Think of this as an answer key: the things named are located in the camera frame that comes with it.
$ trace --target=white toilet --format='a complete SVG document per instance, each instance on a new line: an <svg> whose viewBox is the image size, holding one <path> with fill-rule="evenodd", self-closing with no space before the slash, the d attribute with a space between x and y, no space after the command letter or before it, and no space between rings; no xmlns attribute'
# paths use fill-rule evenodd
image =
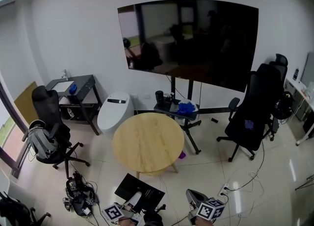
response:
<svg viewBox="0 0 314 226"><path fill-rule="evenodd" d="M128 93L113 93L100 108L97 124L100 130L113 138L118 126L127 118L134 115L134 107Z"/></svg>

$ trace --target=white tile floor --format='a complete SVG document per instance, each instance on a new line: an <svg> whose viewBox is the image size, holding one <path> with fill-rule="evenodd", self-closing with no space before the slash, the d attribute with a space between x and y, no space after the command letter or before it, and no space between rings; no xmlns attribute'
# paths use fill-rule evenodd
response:
<svg viewBox="0 0 314 226"><path fill-rule="evenodd" d="M249 173L256 172L262 162L262 147L258 150L254 161L250 161L245 150L239 150L232 163L227 159L232 155L235 144L230 141L217 142L217 136L224 136L224 129L228 124L228 113L201 115L202 124L191 129L191 134L202 150L199 155L187 140L185 142L185 159L178 159L176 165L179 173L171 168L158 176L144 176L141 179L162 190L167 188L161 204L166 204L165 211L161 211L165 226L177 221L174 206L179 218L183 218L189 211L185 196L187 188L197 190L208 197L217 197L224 183L231 188L242 186L250 180ZM216 118L219 123L211 122ZM78 148L79 158L91 163L86 167L82 163L74 163L86 180L98 184L98 196L101 207L106 207L114 201L121 202L114 191L126 173L134 174L119 164L114 158L111 141L104 135L96 136L86 125L69 125L71 128L71 142L84 143L84 148ZM248 184L239 191L229 193L229 202L220 220L215 226L300 226L314 210L314 186L295 191L308 176L314 174L314 140L308 140L299 147L295 146L296 139L302 136L299 122L292 120L288 125L281 125L275 140L264 140L265 160L259 172L258 180ZM75 212L68 212L63 207L62 198L66 196L64 188L66 176L64 165L58 170L51 165L45 165L36 160L26 159L18 184L30 190L36 197L35 208L39 216L44 212L52 214L46 220L46 225L54 226L88 226L85 219ZM97 207L94 214L99 225L106 225ZM187 219L180 223L189 226Z"/></svg>

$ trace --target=chair armrest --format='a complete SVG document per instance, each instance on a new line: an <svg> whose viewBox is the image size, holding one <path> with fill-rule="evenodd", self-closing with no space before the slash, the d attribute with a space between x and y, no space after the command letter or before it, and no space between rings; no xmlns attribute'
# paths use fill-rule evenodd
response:
<svg viewBox="0 0 314 226"><path fill-rule="evenodd" d="M22 137L22 142L24 142L28 137L28 130L25 132L25 134Z"/></svg>
<svg viewBox="0 0 314 226"><path fill-rule="evenodd" d="M232 115L234 111L236 110L236 106L239 104L240 99L239 98L233 98L231 102L229 103L228 108L230 109L230 115L229 115L229 121L232 119Z"/></svg>
<svg viewBox="0 0 314 226"><path fill-rule="evenodd" d="M59 124L59 123L56 123L56 124L53 125L53 128L52 128L52 130L51 130L51 132L50 132L50 134L49 134L49 137L48 137L50 140L51 140L51 139L55 136L55 134L58 132L59 127L60 127L60 124Z"/></svg>

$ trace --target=black monitor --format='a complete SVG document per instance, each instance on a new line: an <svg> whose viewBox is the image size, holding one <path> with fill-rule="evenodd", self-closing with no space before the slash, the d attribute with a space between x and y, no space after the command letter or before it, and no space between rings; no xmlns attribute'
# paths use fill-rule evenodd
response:
<svg viewBox="0 0 314 226"><path fill-rule="evenodd" d="M129 69L244 92L259 10L217 0L162 0L118 8Z"/></svg>

